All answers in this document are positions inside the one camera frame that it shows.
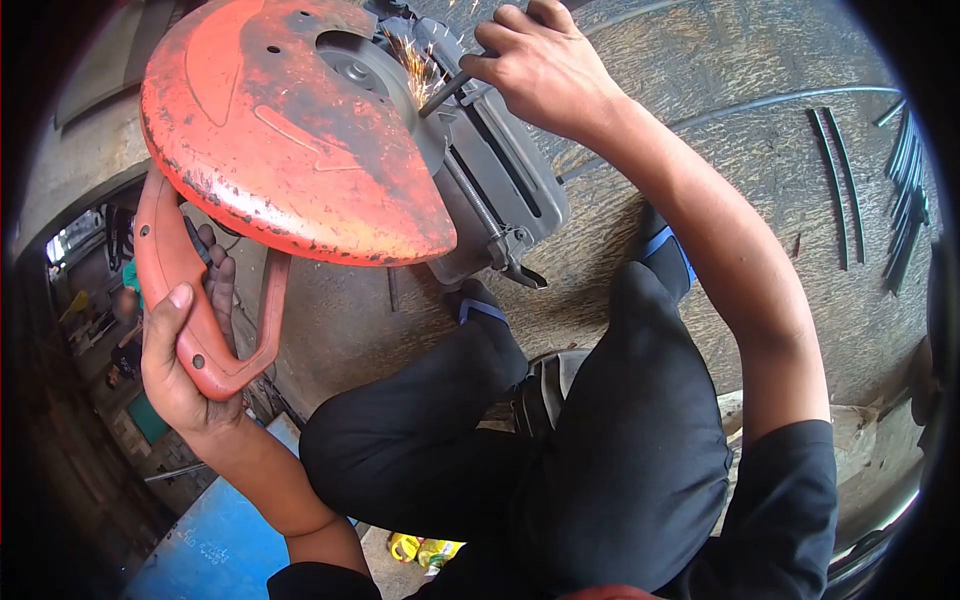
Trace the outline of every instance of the blue sandal strap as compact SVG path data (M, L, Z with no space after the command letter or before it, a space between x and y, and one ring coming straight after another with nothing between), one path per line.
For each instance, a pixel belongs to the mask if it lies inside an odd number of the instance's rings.
M502 321L503 323L507 322L507 316L503 314L503 311L497 308L496 306L490 306L485 302L480 300L474 300L473 298L464 298L464 301L460 302L460 319L459 324L464 324L467 322L467 313L470 309L479 310L485 315L490 315Z
M640 258L640 260L645 260L648 256L650 256L650 254L659 250L660 246L662 246L671 237L677 240L677 236L674 234L673 229L671 229L670 226L666 226L665 228L661 229L660 233L655 235L653 239L647 242L646 250L644 251L644 255ZM697 274L693 272L693 267L690 265L690 261L686 257L686 252L684 252L684 247L681 245L680 240L677 240L677 248L680 249L680 256L684 259L686 275L690 279L690 287L693 287L693 282L697 280Z

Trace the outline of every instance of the right hand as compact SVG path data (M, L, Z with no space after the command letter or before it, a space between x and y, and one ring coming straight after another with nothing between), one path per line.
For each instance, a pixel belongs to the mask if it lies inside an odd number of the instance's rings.
M530 0L527 12L504 5L473 35L498 58L468 54L460 68L494 85L531 125L588 145L629 100L557 0Z

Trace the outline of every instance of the black t-shirt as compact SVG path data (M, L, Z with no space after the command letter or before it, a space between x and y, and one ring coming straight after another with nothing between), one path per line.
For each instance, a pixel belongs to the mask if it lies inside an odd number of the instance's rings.
M832 427L821 420L781 427L744 449L720 536L656 595L819 598L836 518ZM542 598L505 561L502 549L469 543L408 598ZM381 600L370 578L331 564L291 564L270 578L267 590L273 600Z
M110 360L120 369L120 376L124 379L133 379L140 371L140 357L143 355L143 346L136 340L130 340L125 346L114 347L110 351Z

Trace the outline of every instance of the orange handle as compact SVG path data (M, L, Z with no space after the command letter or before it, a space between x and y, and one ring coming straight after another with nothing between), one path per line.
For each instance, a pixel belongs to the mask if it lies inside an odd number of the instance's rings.
M177 358L201 394L211 400L227 400L274 363L280 347L290 254L274 249L267 252L256 350L247 360L237 359L227 346L204 293L206 265L194 250L183 223L177 190L155 166L150 168L140 195L133 255L148 311L153 311L179 283L188 281L193 286L195 299L177 338Z

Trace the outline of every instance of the chop saw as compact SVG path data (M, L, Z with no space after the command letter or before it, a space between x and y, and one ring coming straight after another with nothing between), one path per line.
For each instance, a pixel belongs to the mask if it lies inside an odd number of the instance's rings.
M439 21L346 0L216 0L159 43L133 245L147 309L181 281L203 289L180 198L269 248L250 358L231 354L203 294L178 338L205 396L233 396L276 359L291 255L426 262L446 289L486 267L546 286L520 258L569 206L526 128L475 80L418 115L463 53Z

